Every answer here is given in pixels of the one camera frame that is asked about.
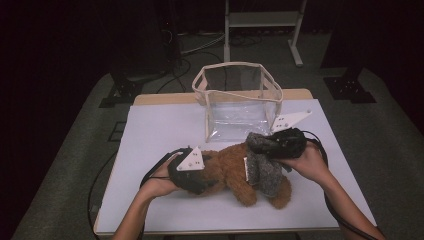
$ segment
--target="white tag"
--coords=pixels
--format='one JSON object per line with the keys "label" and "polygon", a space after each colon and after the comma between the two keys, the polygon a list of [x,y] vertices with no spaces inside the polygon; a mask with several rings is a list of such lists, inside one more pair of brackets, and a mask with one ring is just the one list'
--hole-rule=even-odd
{"label": "white tag", "polygon": [[249,181],[249,174],[247,173],[247,157],[243,158],[244,160],[244,171],[246,171],[246,182]]}
{"label": "white tag", "polygon": [[199,147],[191,151],[189,155],[178,165],[177,171],[202,170],[205,168],[202,152]]}
{"label": "white tag", "polygon": [[307,118],[311,114],[312,114],[312,111],[308,110],[305,112],[278,115],[274,120],[274,124],[272,125],[272,128],[271,128],[271,132],[276,133],[276,132],[291,128],[295,124]]}

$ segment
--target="transparent container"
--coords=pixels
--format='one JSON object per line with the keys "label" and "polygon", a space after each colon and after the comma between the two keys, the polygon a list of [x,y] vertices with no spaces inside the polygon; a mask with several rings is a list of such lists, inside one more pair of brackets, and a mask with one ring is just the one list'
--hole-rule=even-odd
{"label": "transparent container", "polygon": [[249,132],[269,135],[281,111],[283,91],[261,64],[204,66],[192,88],[206,108],[206,142],[244,141]]}

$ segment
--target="stuffed animal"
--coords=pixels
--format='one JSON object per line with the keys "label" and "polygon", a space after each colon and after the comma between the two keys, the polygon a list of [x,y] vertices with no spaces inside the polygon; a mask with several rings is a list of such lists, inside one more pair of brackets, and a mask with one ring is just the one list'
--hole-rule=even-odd
{"label": "stuffed animal", "polygon": [[205,168],[200,171],[204,182],[214,182],[201,195],[221,191],[225,187],[245,206],[257,201],[257,191],[267,196],[272,206],[284,208],[290,201],[291,184],[282,174],[282,165],[265,154],[252,151],[263,138],[250,133],[246,141],[221,151],[202,151]]}

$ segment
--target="wooden table edge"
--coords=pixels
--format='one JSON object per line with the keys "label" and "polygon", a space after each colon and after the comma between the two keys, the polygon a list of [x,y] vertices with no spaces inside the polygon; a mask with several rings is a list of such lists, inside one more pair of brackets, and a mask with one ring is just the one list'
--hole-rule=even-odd
{"label": "wooden table edge", "polygon": [[[312,93],[305,88],[283,89],[284,100],[313,99]],[[185,104],[196,103],[194,93],[163,93],[138,95],[134,104],[137,105],[160,105],[160,104]]]}

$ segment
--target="white shelf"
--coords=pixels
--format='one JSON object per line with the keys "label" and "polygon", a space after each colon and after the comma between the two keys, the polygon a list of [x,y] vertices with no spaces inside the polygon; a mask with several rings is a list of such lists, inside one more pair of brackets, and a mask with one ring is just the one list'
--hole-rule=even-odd
{"label": "white shelf", "polygon": [[296,26],[298,11],[230,13],[229,27]]}

